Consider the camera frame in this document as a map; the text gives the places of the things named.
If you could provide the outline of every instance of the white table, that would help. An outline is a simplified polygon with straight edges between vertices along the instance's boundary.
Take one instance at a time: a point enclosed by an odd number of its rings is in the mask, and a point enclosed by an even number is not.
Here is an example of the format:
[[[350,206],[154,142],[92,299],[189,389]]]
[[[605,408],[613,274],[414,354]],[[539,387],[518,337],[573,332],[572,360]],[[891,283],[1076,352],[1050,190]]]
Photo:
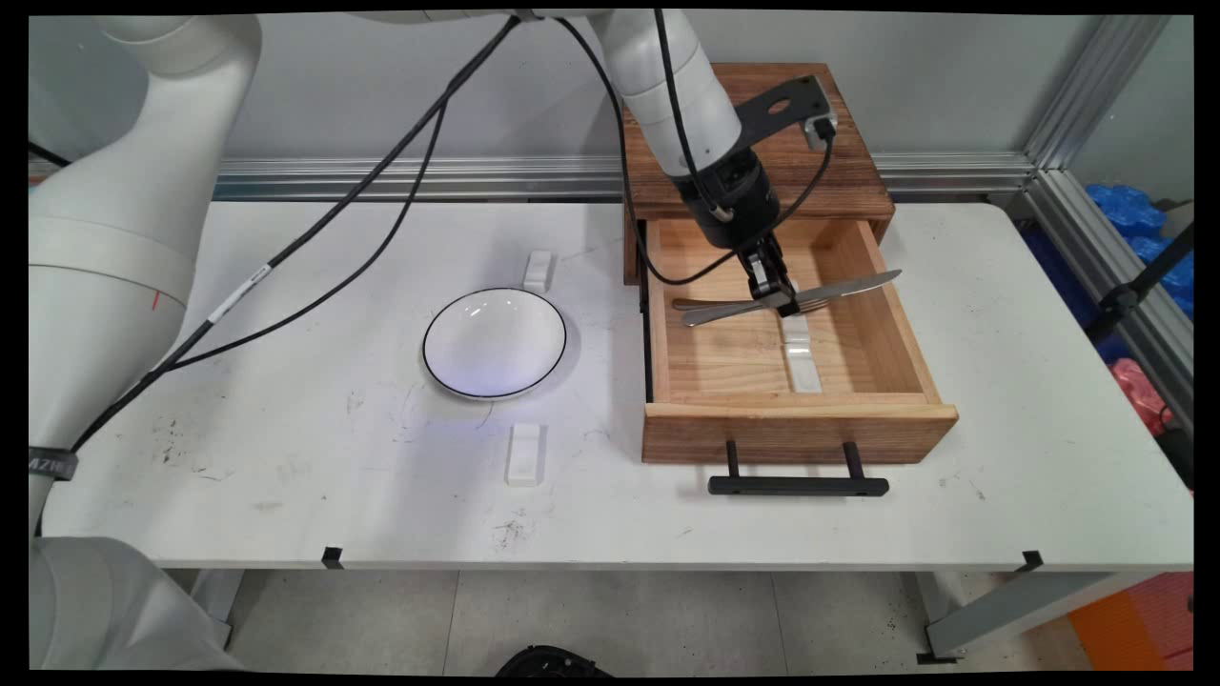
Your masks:
[[[214,204],[184,330],[325,209]],[[396,211],[349,208],[200,350],[337,283]],[[930,627],[938,654],[1193,569],[1192,497],[989,205],[899,205],[882,244],[904,270],[895,287],[941,397],[961,416],[922,463],[865,465],[889,480],[883,498],[710,496],[722,466],[642,464],[643,333],[637,289],[621,284],[621,211],[415,206],[329,303],[166,376],[111,421],[52,491],[45,535],[109,536],[162,566],[212,569],[321,568],[333,547],[348,569],[1011,571],[1037,551],[1036,572],[933,613],[948,613]],[[432,315],[470,291],[520,284],[539,248],[559,254],[548,298],[569,322],[560,367],[494,405],[438,389],[418,354]],[[504,480],[521,421],[548,427],[533,488]]]

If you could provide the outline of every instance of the black rim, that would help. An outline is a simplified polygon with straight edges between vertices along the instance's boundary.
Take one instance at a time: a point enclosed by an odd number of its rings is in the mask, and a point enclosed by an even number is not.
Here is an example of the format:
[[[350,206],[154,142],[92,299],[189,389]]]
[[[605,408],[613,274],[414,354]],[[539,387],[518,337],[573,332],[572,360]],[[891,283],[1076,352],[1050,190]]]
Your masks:
[[[449,386],[444,381],[440,381],[440,377],[437,376],[437,372],[432,371],[432,365],[428,364],[428,334],[432,333],[432,325],[437,323],[437,320],[440,319],[440,315],[444,314],[444,311],[448,310],[449,308],[454,306],[455,303],[458,303],[459,300],[462,300],[465,298],[470,298],[471,295],[473,295],[476,293],[486,293],[488,291],[516,291],[517,293],[525,293],[527,295],[533,295],[534,298],[538,298],[543,303],[547,303],[547,305],[550,306],[551,310],[555,310],[555,316],[559,317],[559,326],[560,326],[560,328],[564,330],[564,342],[559,347],[559,355],[555,358],[555,364],[550,365],[550,369],[547,370],[547,374],[539,376],[538,381],[534,381],[529,386],[526,386],[523,388],[518,388],[516,391],[510,391],[508,393],[500,393],[499,395],[476,395],[473,393],[466,393],[465,391],[459,391],[459,389],[454,388],[453,386]],[[559,308],[556,308],[555,305],[551,304],[550,300],[543,298],[542,295],[539,295],[537,293],[531,293],[529,291],[526,291],[523,288],[512,288],[512,287],[509,287],[509,286],[498,286],[498,287],[494,287],[494,288],[479,288],[478,291],[471,291],[470,293],[466,293],[465,295],[459,295],[458,298],[454,298],[453,300],[449,301],[448,305],[445,305],[444,308],[440,308],[440,311],[438,311],[436,315],[433,315],[432,321],[428,322],[427,331],[423,332],[423,343],[421,343],[421,350],[422,350],[422,354],[423,354],[423,366],[427,367],[428,375],[437,383],[439,383],[440,386],[444,386],[450,392],[456,393],[459,395],[462,395],[465,398],[481,398],[481,399],[487,399],[487,400],[494,400],[497,398],[506,398],[509,395],[516,395],[518,393],[525,393],[526,391],[528,391],[528,389],[533,388],[534,386],[538,386],[539,383],[542,383],[543,380],[545,380],[548,376],[550,376],[550,372],[555,371],[555,367],[559,366],[559,361],[564,359],[564,353],[567,352],[567,322],[564,321],[564,315],[560,314]]]

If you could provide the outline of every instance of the wooden cabinet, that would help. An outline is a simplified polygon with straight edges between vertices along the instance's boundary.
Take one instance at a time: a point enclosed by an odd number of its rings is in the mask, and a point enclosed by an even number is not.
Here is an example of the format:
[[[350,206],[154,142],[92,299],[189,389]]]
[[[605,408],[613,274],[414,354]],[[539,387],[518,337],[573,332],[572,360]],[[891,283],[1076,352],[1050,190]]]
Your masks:
[[[712,65],[733,103],[776,84],[817,76],[838,116],[826,175],[793,218],[776,229],[800,289],[886,271],[877,249],[894,205],[826,65]],[[691,275],[722,254],[704,238],[672,182],[627,117],[632,198],[648,254],[662,273]],[[821,151],[791,126],[754,146],[787,208],[805,188]],[[623,221],[623,282],[647,270]],[[648,463],[723,464],[726,441],[742,463],[843,463],[854,441],[865,463],[916,463],[956,422],[941,402],[898,301],[894,283],[800,315],[809,320],[822,393],[793,393],[780,317],[755,311],[698,327],[681,322],[673,298],[749,299],[745,273],[730,260],[694,283],[672,287],[647,275],[650,397],[644,408]]]

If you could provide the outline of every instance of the white foam block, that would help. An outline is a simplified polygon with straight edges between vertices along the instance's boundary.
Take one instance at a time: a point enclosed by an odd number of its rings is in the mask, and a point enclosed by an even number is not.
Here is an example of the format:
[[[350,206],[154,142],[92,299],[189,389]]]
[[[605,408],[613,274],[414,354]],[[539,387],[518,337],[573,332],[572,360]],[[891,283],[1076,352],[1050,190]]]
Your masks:
[[[795,289],[797,282],[792,282]],[[783,356],[788,360],[788,380],[794,393],[821,393],[822,380],[814,364],[809,319],[804,314],[780,317],[783,328]]]
[[[550,250],[534,250],[529,253],[529,262],[526,265],[526,276],[521,281],[521,287],[539,295],[550,291],[550,278],[555,273],[555,254]]]
[[[512,425],[512,433],[509,436],[509,468],[505,476],[509,486],[542,483],[545,435],[547,428],[537,424]]]

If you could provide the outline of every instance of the butter knife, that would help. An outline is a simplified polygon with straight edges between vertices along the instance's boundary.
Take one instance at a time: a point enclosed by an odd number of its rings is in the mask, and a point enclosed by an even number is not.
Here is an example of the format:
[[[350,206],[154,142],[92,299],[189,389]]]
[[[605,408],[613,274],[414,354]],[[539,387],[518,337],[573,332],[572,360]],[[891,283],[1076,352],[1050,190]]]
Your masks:
[[[843,295],[853,295],[855,293],[863,293],[865,291],[872,291],[880,286],[883,286],[894,280],[898,275],[903,273],[903,270],[891,270],[882,273],[875,273],[871,276],[865,276],[861,278],[852,278],[848,281],[839,281],[836,283],[830,283],[826,286],[819,286],[817,288],[810,288],[808,291],[802,291],[797,293],[797,303],[808,303],[810,300],[830,300],[832,298],[842,298]],[[698,310],[687,310],[682,314],[682,323],[687,326],[699,326],[702,323],[708,323],[725,317],[731,317],[741,315],[744,312],[753,312],[754,310],[761,310],[766,305],[759,300],[742,300],[739,303],[728,303],[722,305],[714,305],[708,308],[702,308]]]

